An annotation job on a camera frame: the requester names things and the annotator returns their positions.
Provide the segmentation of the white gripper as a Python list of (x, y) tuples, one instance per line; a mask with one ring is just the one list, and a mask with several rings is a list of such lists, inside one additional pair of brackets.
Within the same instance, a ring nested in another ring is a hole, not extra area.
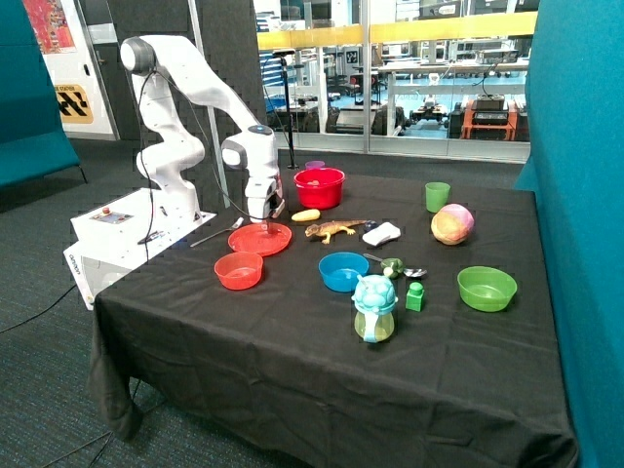
[(245, 188), (245, 197), (250, 221), (263, 221), (263, 231), (270, 234), (271, 223), (267, 219), (277, 218), (286, 206), (281, 177), (251, 176)]

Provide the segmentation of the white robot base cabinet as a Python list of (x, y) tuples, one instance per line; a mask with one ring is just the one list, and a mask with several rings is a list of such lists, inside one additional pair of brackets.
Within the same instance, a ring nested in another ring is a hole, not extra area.
[(63, 254), (85, 306), (93, 309), (98, 293), (214, 217), (197, 208), (185, 212), (148, 188), (73, 217), (77, 242)]

